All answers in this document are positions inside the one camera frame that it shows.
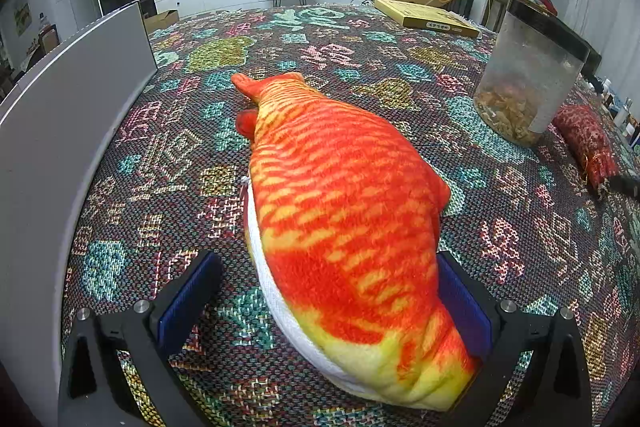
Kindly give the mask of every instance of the plush fish toy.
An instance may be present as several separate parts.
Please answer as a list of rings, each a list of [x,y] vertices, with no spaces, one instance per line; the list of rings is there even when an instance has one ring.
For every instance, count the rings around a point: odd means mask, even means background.
[[[476,370],[438,298],[449,187],[393,125],[300,73],[231,81],[258,105],[236,119],[246,235],[280,329],[351,394],[448,409]]]

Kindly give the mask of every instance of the red cloth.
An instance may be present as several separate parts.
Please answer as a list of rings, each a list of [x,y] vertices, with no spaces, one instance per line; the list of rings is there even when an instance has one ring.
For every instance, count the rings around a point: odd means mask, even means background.
[[[618,166],[597,115],[587,105],[563,105],[553,124],[586,171],[593,188],[602,195],[605,180],[618,174]]]

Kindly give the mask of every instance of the plastic jar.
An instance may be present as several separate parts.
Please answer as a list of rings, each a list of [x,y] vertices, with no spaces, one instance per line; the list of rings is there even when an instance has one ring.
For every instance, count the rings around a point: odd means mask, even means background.
[[[474,95],[496,133],[530,147],[574,85],[589,48],[555,17],[512,0]]]

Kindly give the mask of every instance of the wall picture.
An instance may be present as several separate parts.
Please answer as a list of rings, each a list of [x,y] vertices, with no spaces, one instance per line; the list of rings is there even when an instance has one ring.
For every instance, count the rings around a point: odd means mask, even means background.
[[[31,24],[31,10],[27,0],[16,0],[14,4],[15,29],[22,35]]]

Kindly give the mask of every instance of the screw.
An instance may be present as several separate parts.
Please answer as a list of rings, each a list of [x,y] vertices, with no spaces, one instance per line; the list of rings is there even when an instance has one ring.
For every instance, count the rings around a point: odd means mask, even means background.
[[[564,306],[560,308],[560,314],[562,315],[562,318],[567,319],[568,321],[574,318],[574,312]]]
[[[149,304],[148,300],[140,299],[133,305],[133,311],[136,313],[144,313],[149,309],[149,306],[151,306],[151,304]]]
[[[89,308],[80,308],[76,313],[76,317],[78,317],[79,321],[87,320],[89,318],[89,315],[91,315],[91,309]]]
[[[510,301],[509,299],[500,301],[500,308],[502,309],[503,312],[507,312],[507,313],[513,313],[518,309],[518,307],[516,306],[516,303],[513,301]]]

